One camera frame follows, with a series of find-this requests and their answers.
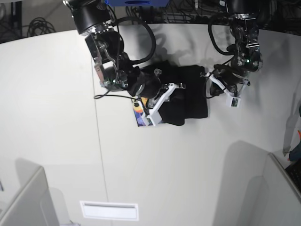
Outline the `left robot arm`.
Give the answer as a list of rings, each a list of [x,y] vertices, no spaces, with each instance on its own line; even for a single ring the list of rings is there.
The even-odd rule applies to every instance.
[[[257,0],[221,0],[223,11],[210,17],[208,33],[213,47],[222,55],[231,58],[223,64],[215,64],[208,79],[211,81],[208,98],[229,93],[238,97],[238,85],[248,86],[248,75],[258,71],[262,64],[259,28],[257,18],[260,14],[260,3]],[[235,42],[221,50],[214,38],[213,24],[218,19],[226,19],[230,33]]]

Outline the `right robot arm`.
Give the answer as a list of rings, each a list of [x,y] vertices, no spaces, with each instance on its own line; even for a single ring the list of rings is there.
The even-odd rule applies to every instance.
[[[173,104],[184,101],[183,85],[164,97],[173,85],[160,80],[159,69],[144,72],[139,68],[139,64],[153,57],[157,45],[152,29],[144,21],[131,16],[117,18],[111,6],[103,0],[65,0],[63,3],[70,10],[78,33],[85,37],[100,84],[107,90],[96,95],[95,99],[126,91],[133,100],[146,98],[148,108],[154,108],[160,99]],[[135,21],[147,31],[151,42],[147,56],[131,60],[124,51],[119,24],[125,21]]]

